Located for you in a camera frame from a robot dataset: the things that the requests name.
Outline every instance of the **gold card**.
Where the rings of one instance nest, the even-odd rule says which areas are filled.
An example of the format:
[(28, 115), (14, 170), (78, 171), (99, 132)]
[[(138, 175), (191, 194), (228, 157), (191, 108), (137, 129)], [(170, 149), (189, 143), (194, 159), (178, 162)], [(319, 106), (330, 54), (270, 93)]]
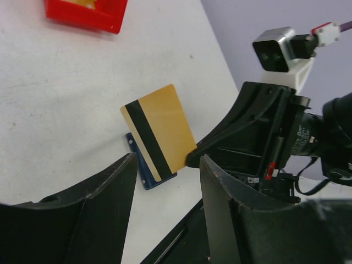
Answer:
[(155, 181), (186, 166), (197, 148), (175, 87), (168, 85), (121, 108)]

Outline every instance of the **red object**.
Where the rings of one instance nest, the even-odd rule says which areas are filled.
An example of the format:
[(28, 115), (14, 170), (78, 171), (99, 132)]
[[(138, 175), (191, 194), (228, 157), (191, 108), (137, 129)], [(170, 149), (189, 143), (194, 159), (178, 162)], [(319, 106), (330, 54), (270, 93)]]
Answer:
[(127, 0), (96, 0), (95, 9), (63, 0), (44, 0), (46, 16), (64, 23), (120, 32)]
[(276, 163), (275, 163), (275, 162), (270, 163), (268, 172), (267, 172), (267, 174), (266, 174), (266, 176), (265, 176), (265, 179), (266, 179), (266, 180), (271, 180), (272, 175), (273, 175), (273, 172), (274, 172), (274, 170), (275, 170), (275, 166), (276, 166)]
[(318, 29), (320, 29), (320, 28), (322, 28), (322, 27), (324, 27), (324, 26), (326, 26), (326, 25), (328, 25), (328, 24), (331, 24), (332, 22), (328, 22), (328, 23), (325, 23), (325, 24), (322, 24), (322, 25), (320, 25), (320, 26), (317, 26), (317, 27), (315, 27), (315, 28), (313, 28), (312, 29), (312, 35), (315, 35), (315, 31), (317, 31)]

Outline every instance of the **white table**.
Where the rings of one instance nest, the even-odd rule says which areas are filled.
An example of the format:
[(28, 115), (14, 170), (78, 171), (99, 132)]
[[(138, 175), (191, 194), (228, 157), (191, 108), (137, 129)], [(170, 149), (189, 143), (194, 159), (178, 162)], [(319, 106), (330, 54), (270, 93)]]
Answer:
[[(237, 89), (199, 0), (130, 0), (119, 35), (45, 18), (42, 0), (0, 0), (0, 201), (38, 201), (129, 151), (119, 108), (174, 84), (195, 139)], [(140, 263), (201, 199), (184, 169), (137, 181), (123, 263)]]

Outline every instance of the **silver camera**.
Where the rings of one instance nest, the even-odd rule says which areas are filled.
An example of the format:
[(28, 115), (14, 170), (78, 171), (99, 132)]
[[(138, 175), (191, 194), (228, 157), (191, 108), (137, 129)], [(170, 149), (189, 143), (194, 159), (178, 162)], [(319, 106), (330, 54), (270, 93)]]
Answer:
[(294, 29), (282, 27), (265, 31), (253, 42), (253, 48), (264, 70), (282, 73), (290, 71), (295, 65), (290, 44), (294, 36)]

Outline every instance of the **cable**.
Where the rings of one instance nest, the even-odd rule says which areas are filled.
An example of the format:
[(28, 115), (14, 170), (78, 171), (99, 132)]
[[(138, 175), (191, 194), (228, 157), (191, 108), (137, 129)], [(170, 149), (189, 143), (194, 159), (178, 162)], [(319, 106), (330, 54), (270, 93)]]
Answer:
[(311, 189), (310, 191), (307, 191), (307, 192), (302, 192), (301, 189), (299, 188), (299, 184), (298, 184), (298, 181), (299, 181), (299, 178), (302, 174), (302, 172), (309, 168), (310, 166), (312, 166), (316, 161), (318, 160), (317, 157), (313, 157), (311, 159), (311, 161), (308, 163), (308, 165), (306, 167), (304, 167), (298, 174), (297, 174), (297, 181), (295, 181), (295, 189), (298, 193), (300, 194), (303, 194), (303, 195), (307, 195), (307, 196), (310, 196), (310, 195), (313, 195), (313, 194), (316, 194), (317, 192), (319, 192), (321, 189), (323, 189), (329, 182), (330, 180), (329, 179), (325, 179), (323, 181), (321, 181), (317, 186), (315, 186), (313, 189)]
[(352, 29), (352, 21), (340, 25), (340, 32)]

